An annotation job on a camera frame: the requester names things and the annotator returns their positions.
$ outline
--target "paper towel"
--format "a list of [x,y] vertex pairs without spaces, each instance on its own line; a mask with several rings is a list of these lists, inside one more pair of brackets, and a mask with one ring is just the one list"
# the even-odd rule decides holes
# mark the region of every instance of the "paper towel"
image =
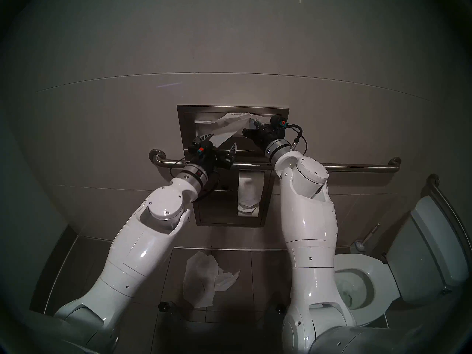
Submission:
[[238,216],[258,217],[264,188],[263,171],[240,171],[237,191]]
[[187,260],[184,276],[184,298],[194,308],[213,305],[215,291],[225,291],[239,277],[236,274],[225,273],[218,266],[212,255],[197,252]]
[[225,140],[234,135],[242,136],[242,130],[250,127],[251,119],[264,124],[270,123],[270,117],[251,113],[226,113],[217,120],[195,120],[195,124],[198,124],[197,136],[212,133],[213,137],[210,140],[215,147],[219,147]]

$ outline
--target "cable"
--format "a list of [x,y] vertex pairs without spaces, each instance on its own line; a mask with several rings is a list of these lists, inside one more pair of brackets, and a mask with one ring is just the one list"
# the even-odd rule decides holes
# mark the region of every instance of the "cable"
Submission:
[[219,183],[219,173],[217,171],[214,171],[215,174],[218,175],[218,179],[216,180],[216,183],[211,187],[209,191],[207,191],[204,195],[200,195],[197,199],[195,199],[192,203],[199,202],[200,200],[206,198],[209,196],[212,192],[215,191],[216,187],[218,186]]
[[173,167],[174,167],[176,164],[178,164],[180,161],[182,161],[184,158],[185,158],[185,156],[184,156],[184,157],[182,157],[180,160],[178,160],[178,161],[175,161],[175,162],[172,164],[172,166],[170,167],[170,170],[169,170],[169,172],[170,172],[170,175],[172,176],[172,178],[175,178],[175,176],[174,176],[174,175],[172,175],[172,168],[173,168]]
[[303,141],[305,142],[305,152],[303,152],[303,155],[302,155],[302,156],[304,156],[305,153],[306,153],[306,151],[308,150],[308,143],[306,142],[305,137],[303,137],[302,135],[300,135],[300,137],[301,137],[301,138],[303,139]]
[[[305,137],[303,137],[302,133],[303,133],[303,129],[302,127],[296,125],[296,124],[289,124],[288,126],[284,127],[285,129],[287,128],[291,128],[293,129],[295,132],[297,132],[298,136],[296,138],[300,139],[300,138],[303,138],[303,141],[305,142],[305,152],[303,152],[303,156],[305,155],[306,151],[308,150],[308,143],[306,142],[306,139]],[[277,128],[277,129],[274,129],[272,131],[270,131],[269,133],[273,133],[273,132],[276,132],[278,130],[281,130],[283,128]]]

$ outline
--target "grab bar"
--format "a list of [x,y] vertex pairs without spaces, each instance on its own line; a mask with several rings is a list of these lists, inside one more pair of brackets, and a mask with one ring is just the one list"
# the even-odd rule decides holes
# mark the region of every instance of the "grab bar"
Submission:
[[429,175],[426,179],[426,184],[431,191],[430,195],[443,211],[444,215],[449,220],[449,223],[453,226],[453,230],[461,242],[462,248],[467,257],[469,270],[472,270],[472,244],[469,235],[467,234],[467,231],[465,230],[464,224],[459,218],[459,215],[452,207],[452,204],[449,202],[449,200],[447,200],[446,196],[439,189],[439,176],[436,174]]
[[[189,161],[167,159],[166,154],[161,150],[151,150],[149,152],[149,159],[158,167],[163,168],[184,168]],[[357,165],[357,164],[334,164],[324,163],[323,166],[327,171],[332,172],[387,172],[394,173],[400,170],[402,160],[400,157],[393,157],[387,165]],[[273,170],[274,167],[270,162],[234,162],[231,167],[232,170]]]

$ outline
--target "toilet seat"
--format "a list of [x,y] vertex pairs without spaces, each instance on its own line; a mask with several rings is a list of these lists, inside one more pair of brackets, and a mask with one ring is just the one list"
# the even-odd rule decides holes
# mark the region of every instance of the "toilet seat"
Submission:
[[400,297],[395,279],[387,264],[363,254],[334,255],[334,271],[359,270],[371,281],[374,297],[365,307],[351,310],[358,326],[363,326],[382,316],[392,301]]

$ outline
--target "crumpled paper towel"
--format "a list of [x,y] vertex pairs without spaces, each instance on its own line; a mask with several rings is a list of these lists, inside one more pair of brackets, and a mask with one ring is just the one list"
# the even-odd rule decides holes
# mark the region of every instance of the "crumpled paper towel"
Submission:
[[197,135],[213,133],[210,139],[215,147],[219,147],[225,140],[241,133],[244,128],[250,127],[251,119],[260,121],[263,124],[270,123],[270,117],[263,117],[251,113],[226,113],[217,120],[195,120],[197,126]]
[[194,308],[213,305],[215,291],[225,291],[239,277],[236,274],[225,273],[218,266],[212,255],[201,251],[187,260],[184,276],[184,298]]

